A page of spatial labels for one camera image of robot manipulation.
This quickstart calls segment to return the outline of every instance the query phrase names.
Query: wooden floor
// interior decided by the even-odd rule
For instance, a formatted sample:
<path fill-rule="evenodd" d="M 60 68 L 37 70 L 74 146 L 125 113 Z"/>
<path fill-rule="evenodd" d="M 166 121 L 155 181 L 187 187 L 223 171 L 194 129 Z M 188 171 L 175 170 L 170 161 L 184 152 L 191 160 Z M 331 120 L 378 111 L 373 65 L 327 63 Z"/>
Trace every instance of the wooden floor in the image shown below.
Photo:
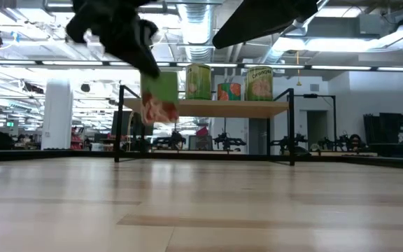
<path fill-rule="evenodd" d="M 403 252 L 403 169 L 0 162 L 0 252 Z"/>

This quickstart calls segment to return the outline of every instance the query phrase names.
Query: door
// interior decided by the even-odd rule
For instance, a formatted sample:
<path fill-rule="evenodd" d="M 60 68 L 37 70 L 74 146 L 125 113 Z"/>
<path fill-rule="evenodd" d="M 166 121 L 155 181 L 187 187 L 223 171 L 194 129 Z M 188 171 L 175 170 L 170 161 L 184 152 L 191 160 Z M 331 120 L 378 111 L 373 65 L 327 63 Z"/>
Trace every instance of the door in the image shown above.
<path fill-rule="evenodd" d="M 308 148 L 327 137 L 327 111 L 307 111 L 307 135 Z"/>

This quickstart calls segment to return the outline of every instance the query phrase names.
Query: wooden shelf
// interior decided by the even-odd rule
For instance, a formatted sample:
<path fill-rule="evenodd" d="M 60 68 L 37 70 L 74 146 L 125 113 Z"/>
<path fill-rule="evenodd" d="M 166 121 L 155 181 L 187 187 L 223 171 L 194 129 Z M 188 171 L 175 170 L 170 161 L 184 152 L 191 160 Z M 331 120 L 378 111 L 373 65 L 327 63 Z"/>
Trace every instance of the wooden shelf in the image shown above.
<path fill-rule="evenodd" d="M 140 99 L 126 99 L 124 105 L 141 112 Z M 225 118 L 270 118 L 288 110 L 288 102 L 281 101 L 209 101 L 180 100 L 180 116 Z"/>

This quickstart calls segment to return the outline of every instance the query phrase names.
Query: label on canister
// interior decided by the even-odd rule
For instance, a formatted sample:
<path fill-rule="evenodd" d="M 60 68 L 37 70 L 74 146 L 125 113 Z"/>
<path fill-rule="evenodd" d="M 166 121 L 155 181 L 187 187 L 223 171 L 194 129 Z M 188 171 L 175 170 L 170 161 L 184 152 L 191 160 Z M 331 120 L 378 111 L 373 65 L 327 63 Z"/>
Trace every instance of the label on canister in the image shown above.
<path fill-rule="evenodd" d="M 211 68 L 205 64 L 186 67 L 186 99 L 211 99 Z"/>
<path fill-rule="evenodd" d="M 241 85 L 238 83 L 221 83 L 217 85 L 218 101 L 240 101 Z"/>
<path fill-rule="evenodd" d="M 246 75 L 246 100 L 273 100 L 273 69 L 267 66 L 252 67 Z"/>

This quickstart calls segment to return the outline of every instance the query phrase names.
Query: black panel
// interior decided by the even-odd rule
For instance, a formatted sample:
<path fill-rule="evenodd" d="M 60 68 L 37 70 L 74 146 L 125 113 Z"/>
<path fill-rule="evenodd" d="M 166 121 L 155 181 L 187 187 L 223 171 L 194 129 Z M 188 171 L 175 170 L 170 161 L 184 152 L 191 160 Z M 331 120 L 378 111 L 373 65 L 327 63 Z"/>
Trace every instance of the black panel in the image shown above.
<path fill-rule="evenodd" d="M 213 38 L 221 49 L 283 31 L 318 11 L 315 0 L 244 0 Z"/>
<path fill-rule="evenodd" d="M 397 135 L 399 134 L 402 123 L 403 114 L 380 113 L 382 143 L 399 143 L 399 137 Z"/>

